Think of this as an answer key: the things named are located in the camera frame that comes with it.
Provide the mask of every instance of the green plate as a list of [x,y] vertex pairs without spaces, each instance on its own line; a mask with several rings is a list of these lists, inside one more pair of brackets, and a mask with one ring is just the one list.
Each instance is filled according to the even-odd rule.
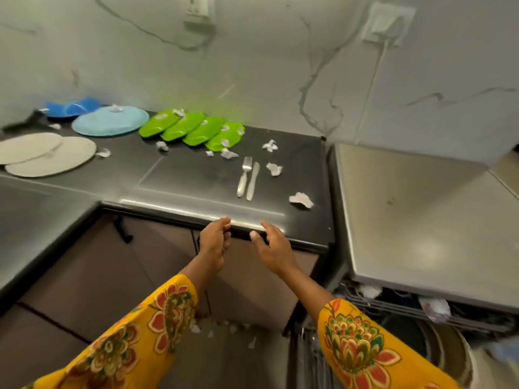
[[186,113],[182,120],[165,130],[160,137],[166,142],[181,138],[197,128],[204,119],[203,113]]
[[241,137],[244,133],[245,127],[243,125],[227,122],[222,126],[220,133],[217,136],[209,139],[205,146],[211,151],[222,151],[225,149],[225,146],[222,144],[222,140],[227,140],[229,142],[229,146],[227,146],[227,148],[230,148],[241,140]]
[[139,128],[139,134],[143,138],[148,138],[153,135],[164,132],[167,128],[171,127],[182,116],[175,113],[174,110],[165,110],[154,115],[146,124]]
[[207,117],[202,124],[187,134],[182,141],[189,146],[201,145],[213,136],[218,135],[222,125],[224,125],[223,118]]

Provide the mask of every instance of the white plate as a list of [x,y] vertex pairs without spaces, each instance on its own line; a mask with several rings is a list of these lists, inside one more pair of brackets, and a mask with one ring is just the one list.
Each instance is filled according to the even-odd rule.
[[87,138],[64,137],[61,145],[33,160],[6,165],[11,175],[43,177],[65,172],[87,162],[96,151],[95,143]]
[[0,142],[0,165],[28,161],[54,150],[63,137],[52,132],[23,135]]

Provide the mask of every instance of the cutlery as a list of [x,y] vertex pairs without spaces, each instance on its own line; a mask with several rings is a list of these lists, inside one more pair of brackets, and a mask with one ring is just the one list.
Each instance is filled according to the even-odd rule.
[[252,169],[251,182],[249,183],[249,188],[247,189],[247,200],[252,201],[252,197],[254,196],[254,188],[256,187],[256,178],[258,177],[258,173],[260,171],[260,164],[255,162],[254,168]]
[[247,172],[250,172],[252,169],[252,157],[245,157],[241,168],[243,169],[243,174],[240,177],[240,183],[238,183],[238,191],[236,192],[238,198],[241,198],[243,196],[243,193],[245,192],[245,185],[247,184]]

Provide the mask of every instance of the person's left hand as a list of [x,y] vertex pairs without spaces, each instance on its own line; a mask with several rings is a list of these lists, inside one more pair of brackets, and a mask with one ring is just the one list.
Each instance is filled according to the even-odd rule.
[[213,221],[200,232],[200,254],[215,264],[216,271],[224,266],[224,252],[230,247],[230,218]]

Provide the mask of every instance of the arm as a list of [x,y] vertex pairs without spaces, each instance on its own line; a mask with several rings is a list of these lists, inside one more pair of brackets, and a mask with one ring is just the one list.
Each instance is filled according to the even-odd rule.
[[116,322],[67,367],[25,388],[157,387],[195,316],[198,292],[223,267],[229,229],[228,217],[211,222],[200,233],[200,253],[178,275]]
[[257,232],[251,240],[267,268],[288,286],[314,321],[321,350],[345,388],[458,388],[457,383],[423,359],[353,304],[336,299],[304,274],[289,241],[266,221],[267,246]]

